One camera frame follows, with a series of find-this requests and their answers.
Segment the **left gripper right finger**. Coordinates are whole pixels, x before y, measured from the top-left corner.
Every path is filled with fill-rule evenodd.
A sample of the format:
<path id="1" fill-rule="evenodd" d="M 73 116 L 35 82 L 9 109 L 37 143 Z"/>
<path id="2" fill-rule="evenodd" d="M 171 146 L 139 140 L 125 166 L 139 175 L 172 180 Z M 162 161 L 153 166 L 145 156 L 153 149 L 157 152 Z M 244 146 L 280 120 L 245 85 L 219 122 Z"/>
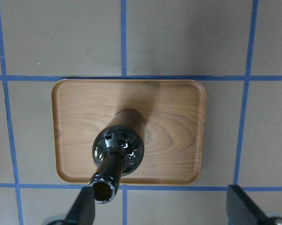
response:
<path id="1" fill-rule="evenodd" d="M 232 225 L 266 225 L 270 220 L 239 185 L 228 185 L 226 212 Z"/>

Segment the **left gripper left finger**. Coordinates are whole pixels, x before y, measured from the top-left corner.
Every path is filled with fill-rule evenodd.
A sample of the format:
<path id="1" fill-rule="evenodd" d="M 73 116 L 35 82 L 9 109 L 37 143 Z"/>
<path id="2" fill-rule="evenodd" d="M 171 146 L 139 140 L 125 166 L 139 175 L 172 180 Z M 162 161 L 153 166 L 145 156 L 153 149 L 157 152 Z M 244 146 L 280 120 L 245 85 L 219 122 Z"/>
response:
<path id="1" fill-rule="evenodd" d="M 83 187 L 65 217 L 68 225 L 92 225 L 95 220 L 93 187 Z"/>

